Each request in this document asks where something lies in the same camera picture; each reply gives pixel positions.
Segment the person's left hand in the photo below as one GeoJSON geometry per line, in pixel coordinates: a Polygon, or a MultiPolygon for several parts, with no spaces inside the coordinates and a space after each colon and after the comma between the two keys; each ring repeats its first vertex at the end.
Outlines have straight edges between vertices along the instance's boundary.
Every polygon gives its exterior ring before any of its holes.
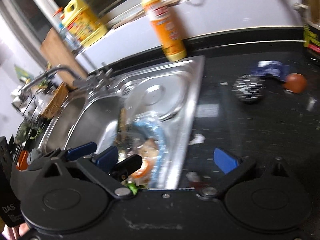
{"type": "Polygon", "coordinates": [[[26,223],[10,228],[7,225],[4,226],[2,235],[9,240],[20,239],[26,232],[30,230],[26,223]]]}

